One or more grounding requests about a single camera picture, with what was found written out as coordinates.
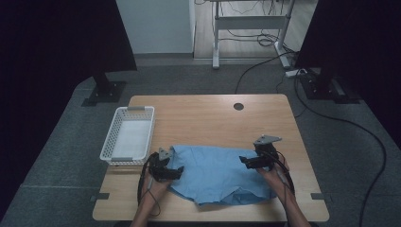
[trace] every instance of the desk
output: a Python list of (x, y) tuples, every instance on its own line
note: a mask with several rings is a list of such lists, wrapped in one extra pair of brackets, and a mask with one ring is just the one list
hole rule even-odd
[[(244, 108), (237, 111), (236, 103)], [(254, 149), (261, 134), (280, 136), (274, 143), (287, 158), (297, 201), (310, 221), (329, 218), (287, 97), (284, 95), (134, 96), (130, 106), (153, 106), (155, 126), (151, 150), (171, 145), (204, 145)], [(97, 220), (132, 220), (136, 212), (136, 191), (140, 167), (109, 166), (101, 186), (106, 200), (97, 200)], [(285, 221), (278, 199), (239, 206), (204, 205), (168, 192), (160, 201), (162, 213), (153, 220), (164, 221)]]
[(219, 53), (218, 53), (218, 31), (225, 29), (281, 29), (280, 36), (274, 48), (280, 61), (285, 69), (290, 68), (287, 57), (284, 55), (286, 51), (283, 48), (284, 39), (286, 38), (289, 20), (291, 18), (292, 9), (295, 0), (289, 1), (288, 10), (285, 16), (219, 16), (218, 6), (221, 2), (230, 1), (252, 1), (252, 0), (208, 0), (215, 2), (215, 42), (213, 47), (213, 68), (219, 69)]

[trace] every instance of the gray floor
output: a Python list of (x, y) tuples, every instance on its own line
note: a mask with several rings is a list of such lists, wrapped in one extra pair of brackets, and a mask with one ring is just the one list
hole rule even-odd
[[(120, 226), (92, 218), (93, 198), (107, 168), (99, 153), (115, 109), (127, 106), (136, 95), (233, 94), (241, 74), (251, 66), (248, 61), (223, 61), (219, 70), (213, 70), (209, 61), (149, 58), (137, 62), (136, 72), (108, 74), (110, 80), (128, 83), (118, 103), (81, 107), (95, 82), (87, 79), (76, 88), (0, 226)], [(279, 61), (260, 65), (245, 75), (238, 93), (287, 95), (294, 115), (302, 113), (296, 121), (330, 213), (330, 220), (319, 226), (358, 226), (364, 196), (383, 162), (382, 150), (370, 134), (353, 125), (303, 112), (294, 79), (283, 78), (284, 73)], [(384, 143), (387, 165), (367, 201), (363, 226), (399, 226), (401, 152), (368, 106), (363, 101), (339, 105), (307, 100), (301, 86), (299, 93), (317, 112), (356, 122)]]

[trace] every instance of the metal desk frame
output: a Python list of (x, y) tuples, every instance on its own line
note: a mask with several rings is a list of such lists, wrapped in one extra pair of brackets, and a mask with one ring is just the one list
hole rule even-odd
[(288, 11), (285, 16), (227, 16), (220, 17), (218, 14), (218, 5), (220, 2), (228, 2), (230, 0), (209, 0), (215, 2), (215, 42), (213, 47), (213, 68), (219, 69), (218, 55), (218, 31), (227, 29), (281, 29), (278, 41), (274, 43), (274, 48), (277, 55), (280, 56), (280, 61), (285, 69), (289, 69), (288, 59), (283, 54), (286, 51), (283, 48), (283, 42), (286, 38), (289, 20), (291, 18), (292, 9), (295, 0), (290, 0)]

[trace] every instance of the wooden floor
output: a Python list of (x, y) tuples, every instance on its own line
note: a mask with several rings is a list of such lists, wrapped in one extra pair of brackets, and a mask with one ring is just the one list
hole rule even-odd
[[(261, 16), (261, 15), (285, 15), (289, 0), (266, 0), (266, 1), (232, 1), (222, 2), (220, 16)], [(318, 0), (295, 0), (285, 44), (293, 49), (300, 50), (304, 41), (307, 28), (310, 24), (313, 12)], [(214, 25), (213, 18), (215, 8), (211, 2), (196, 0), (196, 37), (195, 37), (195, 59), (211, 59), (213, 55)], [(235, 35), (250, 36), (259, 35), (261, 30), (231, 30)], [(277, 36), (278, 30), (263, 30)], [(255, 37), (236, 37), (227, 30), (219, 32), (220, 39), (252, 40), (251, 42), (239, 42), (233, 40), (219, 41), (219, 55), (221, 59), (252, 59), (277, 56), (273, 46), (262, 46), (256, 42)]]

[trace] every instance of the power strip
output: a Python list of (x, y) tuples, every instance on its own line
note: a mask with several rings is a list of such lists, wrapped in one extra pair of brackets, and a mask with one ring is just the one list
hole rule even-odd
[(295, 76), (301, 76), (307, 74), (307, 71), (305, 69), (297, 69), (297, 70), (292, 70), (286, 72), (286, 77), (287, 78), (294, 78)]

